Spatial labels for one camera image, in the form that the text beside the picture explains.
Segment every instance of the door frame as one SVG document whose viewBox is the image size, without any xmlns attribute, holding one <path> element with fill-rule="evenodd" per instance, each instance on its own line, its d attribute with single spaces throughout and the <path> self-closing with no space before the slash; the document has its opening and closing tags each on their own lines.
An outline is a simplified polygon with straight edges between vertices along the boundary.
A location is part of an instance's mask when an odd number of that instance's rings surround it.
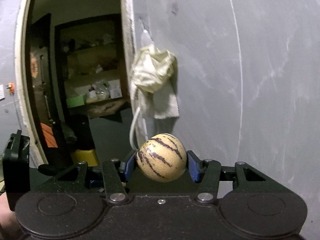
<svg viewBox="0 0 320 240">
<path fill-rule="evenodd" d="M 47 163 L 44 150 L 39 142 L 39 135 L 36 130 L 35 119 L 32 116 L 31 105 L 28 94 L 26 80 L 26 28 L 29 15 L 30 3 L 32 0 L 21 0 L 20 9 L 17 17 L 16 33 L 15 33 L 15 76 L 16 76 L 16 92 L 20 103 L 20 110 L 25 126 L 25 130 L 30 137 L 30 154 L 33 155 L 36 166 Z M 133 0 L 121 0 L 121 17 L 122 31 L 124 42 L 124 55 L 127 73 L 131 73 L 131 65 L 133 63 L 136 50 L 135 27 L 133 15 Z M 128 87 L 130 84 L 130 76 L 128 75 Z M 135 106 L 132 100 L 132 112 L 135 113 Z M 141 145 L 145 138 L 140 128 L 136 128 L 138 144 Z"/>
</svg>

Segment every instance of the white cable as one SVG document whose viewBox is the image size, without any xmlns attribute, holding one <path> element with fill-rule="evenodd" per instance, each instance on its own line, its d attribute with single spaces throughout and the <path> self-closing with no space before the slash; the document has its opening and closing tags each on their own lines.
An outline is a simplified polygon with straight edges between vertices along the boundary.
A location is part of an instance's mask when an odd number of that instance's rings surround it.
<svg viewBox="0 0 320 240">
<path fill-rule="evenodd" d="M 134 135 L 133 133 L 134 133 L 134 130 L 137 125 L 139 114 L 140 114 L 140 107 L 137 107 L 136 112 L 134 113 L 134 116 L 133 116 L 133 119 L 131 122 L 130 132 L 129 132 L 129 141 L 130 141 L 131 148 L 136 151 L 138 149 L 136 148 L 136 146 L 134 145 L 134 142 L 133 142 L 133 135 Z"/>
</svg>

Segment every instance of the paper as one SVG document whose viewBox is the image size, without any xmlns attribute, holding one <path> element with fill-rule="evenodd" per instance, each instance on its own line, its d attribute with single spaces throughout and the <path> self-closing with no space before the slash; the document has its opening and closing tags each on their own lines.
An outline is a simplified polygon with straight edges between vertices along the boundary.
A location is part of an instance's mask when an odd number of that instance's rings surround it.
<svg viewBox="0 0 320 240">
<path fill-rule="evenodd" d="M 4 90 L 3 90 L 3 85 L 0 85 L 0 100 L 4 99 Z"/>
<path fill-rule="evenodd" d="M 110 91 L 110 97 L 111 98 L 121 98 L 121 86 L 120 86 L 120 79 L 116 80 L 110 80 L 109 83 L 109 91 Z"/>
</svg>

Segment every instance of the plastic bag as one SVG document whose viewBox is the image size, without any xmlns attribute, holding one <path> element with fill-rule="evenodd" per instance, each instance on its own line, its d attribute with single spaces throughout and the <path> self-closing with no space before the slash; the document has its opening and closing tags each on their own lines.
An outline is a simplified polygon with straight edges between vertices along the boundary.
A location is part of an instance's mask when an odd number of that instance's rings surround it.
<svg viewBox="0 0 320 240">
<path fill-rule="evenodd" d="M 104 79 L 101 79 L 94 83 L 94 87 L 99 100 L 105 100 L 110 97 L 110 91 L 108 89 L 109 83 Z"/>
</svg>

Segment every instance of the doorway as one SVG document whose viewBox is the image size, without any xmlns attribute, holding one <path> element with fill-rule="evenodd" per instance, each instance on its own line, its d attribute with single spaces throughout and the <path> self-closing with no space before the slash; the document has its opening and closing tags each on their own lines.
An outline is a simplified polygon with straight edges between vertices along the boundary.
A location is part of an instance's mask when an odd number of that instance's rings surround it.
<svg viewBox="0 0 320 240">
<path fill-rule="evenodd" d="M 36 44 L 33 51 L 28 45 L 31 37 L 44 36 L 34 34 L 31 26 L 43 17 L 47 21 L 50 17 L 49 40 Z M 39 144 L 49 164 L 68 166 L 84 152 L 94 152 L 97 164 L 129 153 L 132 109 L 127 66 L 134 48 L 133 42 L 126 46 L 128 37 L 122 37 L 127 26 L 123 23 L 121 0 L 30 0 L 26 85 Z M 48 92 L 40 89 L 43 86 Z M 47 130 L 62 153 L 48 145 Z"/>
</svg>

